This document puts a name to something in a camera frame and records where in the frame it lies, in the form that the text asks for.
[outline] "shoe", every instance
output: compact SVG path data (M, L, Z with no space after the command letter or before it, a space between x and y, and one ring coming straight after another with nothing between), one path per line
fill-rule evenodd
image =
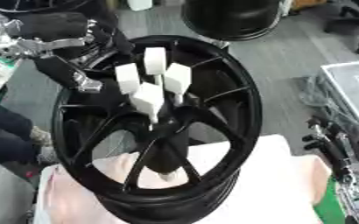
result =
M59 159L52 146L42 146L37 156L37 161L40 165L53 165L57 164Z
M40 145L42 147L53 146L52 135L37 126L32 127L30 138L36 145Z

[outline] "person's leg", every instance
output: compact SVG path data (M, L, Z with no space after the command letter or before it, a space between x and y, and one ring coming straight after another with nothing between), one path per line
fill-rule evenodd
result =
M50 133L33 126L32 121L20 114L0 106L0 130L5 130L25 141L33 141L42 146L51 146Z
M0 130L5 130L25 141L31 140L32 121L0 106Z
M13 161L34 163L38 154L39 149L31 143L20 139L0 137L0 163Z

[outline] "white container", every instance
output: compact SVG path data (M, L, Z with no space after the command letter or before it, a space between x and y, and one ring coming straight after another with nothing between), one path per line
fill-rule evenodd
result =
M152 8L152 0L128 0L128 5L133 11L144 11Z

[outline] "white cloth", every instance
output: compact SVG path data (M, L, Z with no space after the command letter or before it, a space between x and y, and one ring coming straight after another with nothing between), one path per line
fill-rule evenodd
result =
M222 158L228 148L228 143L195 146L189 151L189 160L200 173L204 173ZM135 154L124 154L116 158L116 164L96 165L106 175L123 181L136 157ZM46 169L42 175L34 224L124 224L104 210L94 194L72 180L63 169L60 168L56 175L52 175L55 168ZM172 182L165 182L158 174L144 169L139 185L153 188L174 186L186 182L184 175L182 171L177 171ZM295 171L286 140L278 135L262 136L243 165L233 192L216 211L197 223L320 223L312 201L310 191ZM48 214L52 216L52 221L49 221Z

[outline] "rim lip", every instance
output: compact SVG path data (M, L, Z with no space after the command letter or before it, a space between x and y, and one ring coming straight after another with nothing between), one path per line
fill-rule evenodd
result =
M230 64L230 69L233 71L236 71L235 76L240 82L248 84L251 88L250 91L247 92L247 94L250 96L251 100L253 101L253 105L250 108L251 114L253 115L253 119L250 120L250 126L248 135L246 136L246 142L243 146L244 149L249 149L249 152L252 152L256 141L258 140L258 137L261 132L261 124L262 124L262 104L261 104L261 98L257 90L257 86L255 82L251 79L249 73L244 69L244 67L231 55L229 55L224 50L218 48L217 46L211 45L209 43L203 42L198 39L194 38L187 38L187 37L181 37L181 36L169 36L169 35L157 35L157 36L148 36L143 38L134 38L131 42L135 43L142 43L145 42L152 42L152 41L164 41L164 42L172 42L172 41L188 41L191 42L194 45L198 45L200 48L206 49L207 52L210 53L217 53L220 56L222 56L223 60L226 64ZM115 52L109 52L105 54L100 54L97 57L90 60L90 63L87 67L94 67L97 64L101 63L103 60L106 60L108 57L114 55ZM194 200L194 197L197 197L198 195L202 195L211 189L214 189L214 187L219 186L230 180L230 177L234 175L236 172L239 171L241 168L241 165L243 162L247 159L249 155L244 155L241 158L238 158L236 160L235 164L230 164L226 169L223 169L221 173L219 173L218 177L214 178L206 178L204 180L205 182L203 184L198 185L191 185L187 188L187 191L185 193L171 193L170 196L165 195L135 195L135 194L122 194L119 195L118 193L110 193L110 192L102 192L101 190L97 190L100 186L96 183L91 183L91 181L87 181L85 179L82 179L78 172L74 169L74 167L69 163L69 161L63 157L62 151L58 150L59 143L61 143L62 147L65 146L65 140L64 140L64 133L63 133L63 127L62 127L62 113L60 113L60 109L58 109L58 106L61 105L62 102L66 102L68 97L70 96L71 91L68 91L66 89L63 89L58 97L56 106L53 111L53 124L52 124L52 132L53 132L53 140L54 140L54 147L56 151L59 154L59 158L61 163L64 165L64 167L68 170L68 172L73 176L74 179L78 180L81 184L83 184L85 187L87 187L92 192L98 194L99 196L103 196L107 199L117 200L119 202L123 203L175 203L178 200Z
M283 11L278 9L277 14L273 22L266 28L255 30L255 31L239 31L237 34L223 34L220 35L216 31L208 31L205 29L201 29L194 25L187 17L185 5L182 6L182 20L184 21L185 25L191 29L192 31L200 34L201 36L205 36L211 39L218 39L218 40L226 40L226 41L240 41L240 40L251 40L251 39L258 39L263 37L264 35L272 32L279 24L280 18L283 16Z
M37 9L31 9L31 10L7 10L4 8L0 8L0 12L1 13L10 13L10 14L11 13L14 13L14 14L40 13L40 12L45 12L45 11L55 11L61 7L68 6L68 5L69 6L82 6L91 1L94 1L94 0L84 0L84 2L81 0L71 0L69 2L55 5L53 7L37 8Z

